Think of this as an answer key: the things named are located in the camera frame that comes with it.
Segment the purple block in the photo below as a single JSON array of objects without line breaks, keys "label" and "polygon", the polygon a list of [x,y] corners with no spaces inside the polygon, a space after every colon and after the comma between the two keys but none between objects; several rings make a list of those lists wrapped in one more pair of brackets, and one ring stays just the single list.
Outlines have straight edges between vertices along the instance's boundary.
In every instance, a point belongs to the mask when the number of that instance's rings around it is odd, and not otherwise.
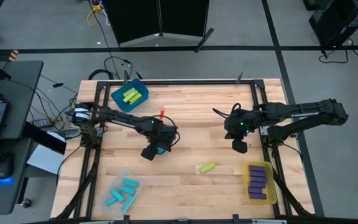
[{"label": "purple block", "polygon": [[266,183],[267,180],[265,177],[251,177],[251,182]]},{"label": "purple block", "polygon": [[259,167],[259,166],[249,166],[249,170],[250,171],[265,172],[265,168],[264,167]]},{"label": "purple block", "polygon": [[251,199],[266,199],[265,194],[249,194],[249,198]]},{"label": "purple block", "polygon": [[249,173],[250,173],[251,177],[266,177],[265,172],[250,171]]},{"label": "purple block", "polygon": [[249,182],[249,187],[258,187],[258,188],[265,188],[265,183],[259,183],[259,182]]},{"label": "purple block", "polygon": [[262,193],[262,189],[256,188],[256,187],[249,187],[249,188],[248,188],[248,193],[261,194],[261,193]]}]

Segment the concrete floor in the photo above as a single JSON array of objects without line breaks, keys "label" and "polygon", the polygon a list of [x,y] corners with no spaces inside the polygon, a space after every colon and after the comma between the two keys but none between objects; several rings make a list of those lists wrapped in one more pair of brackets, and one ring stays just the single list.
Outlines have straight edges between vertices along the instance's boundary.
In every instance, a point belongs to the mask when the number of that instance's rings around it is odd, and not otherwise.
[{"label": "concrete floor", "polygon": [[[280,45],[316,45],[300,0],[268,0]],[[106,47],[99,27],[86,23],[89,5],[83,1],[6,1],[0,10],[0,49],[58,49]],[[117,47],[110,27],[102,22],[110,47]],[[211,0],[208,27],[215,28],[207,45],[272,46],[260,0]],[[352,36],[358,45],[358,31]],[[168,37],[130,44],[130,47],[194,45],[196,40]],[[320,126],[305,132],[319,194],[327,217],[358,218],[358,57],[349,52],[349,63],[322,64],[318,51],[285,51],[283,58],[297,103],[336,98],[350,115],[342,127]],[[134,63],[144,78],[281,78],[274,51],[201,51],[114,53]],[[103,67],[108,53],[21,54],[18,60],[43,60],[43,75],[77,89],[80,80]],[[344,59],[335,52],[330,60]],[[41,78],[39,88],[58,108],[72,97]],[[52,209],[54,178],[31,179],[26,197],[34,201],[27,210],[17,206],[0,223],[46,220]]]}]

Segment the wooden table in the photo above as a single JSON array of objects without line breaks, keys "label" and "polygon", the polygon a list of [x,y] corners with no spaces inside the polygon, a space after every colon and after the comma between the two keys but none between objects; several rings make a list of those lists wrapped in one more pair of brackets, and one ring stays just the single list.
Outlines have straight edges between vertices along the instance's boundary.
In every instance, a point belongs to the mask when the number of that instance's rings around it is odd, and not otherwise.
[{"label": "wooden table", "polygon": [[[82,81],[78,102],[94,99],[97,81]],[[269,102],[285,103],[279,79],[265,79]],[[111,88],[111,93],[118,86]],[[229,113],[234,103],[251,109],[252,95],[247,85],[147,85],[149,99],[131,111],[135,116],[165,115],[176,122],[181,140],[164,155],[153,161],[140,156],[146,138],[133,129],[108,123],[103,136],[102,153],[96,183],[92,220],[111,220],[112,216],[99,206],[99,197],[120,170],[128,170],[141,178],[144,187],[127,215],[131,220],[273,218],[271,205],[250,204],[244,195],[244,164],[263,161],[259,132],[246,137],[248,152],[239,154],[231,149],[231,140],[224,139],[223,119],[211,108]],[[109,107],[117,109],[110,98]],[[65,155],[79,145],[80,139],[67,144]],[[286,144],[297,148],[295,139]],[[288,188],[309,212],[314,212],[301,159],[297,152],[280,147],[283,171]],[[69,203],[78,189],[84,149],[79,149],[62,166],[51,217]],[[215,162],[215,169],[200,174],[198,169]],[[280,211],[285,213],[280,189],[277,188]],[[81,216],[85,215],[88,193],[85,192]]]}]

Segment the black desk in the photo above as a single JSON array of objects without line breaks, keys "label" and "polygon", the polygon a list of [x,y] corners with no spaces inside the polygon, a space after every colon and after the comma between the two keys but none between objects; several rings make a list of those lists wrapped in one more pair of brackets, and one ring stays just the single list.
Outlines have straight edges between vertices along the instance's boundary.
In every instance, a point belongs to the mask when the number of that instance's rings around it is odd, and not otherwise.
[{"label": "black desk", "polygon": [[34,97],[38,80],[44,63],[41,61],[9,62],[5,71],[11,80],[27,85],[0,80],[0,93],[11,102],[5,120],[6,127],[0,135],[0,154],[11,151],[15,155],[15,170],[10,184],[0,183],[0,215],[12,212],[15,203],[21,203],[28,178],[26,177],[27,160],[34,148],[34,141],[64,154],[65,143],[57,140],[39,128],[26,122],[27,114]]}]

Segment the blue tray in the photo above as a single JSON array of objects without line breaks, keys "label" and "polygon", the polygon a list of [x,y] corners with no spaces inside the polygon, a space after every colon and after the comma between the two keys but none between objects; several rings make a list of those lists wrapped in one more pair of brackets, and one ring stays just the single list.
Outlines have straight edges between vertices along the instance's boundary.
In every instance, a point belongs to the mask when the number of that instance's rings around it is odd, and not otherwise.
[{"label": "blue tray", "polygon": [[[140,94],[142,94],[142,97],[130,105],[124,102],[124,93],[131,88],[135,88]],[[111,97],[123,112],[128,113],[149,98],[149,90],[138,78],[136,78],[133,81],[128,82],[120,89],[114,91],[114,93],[111,94]]]}]

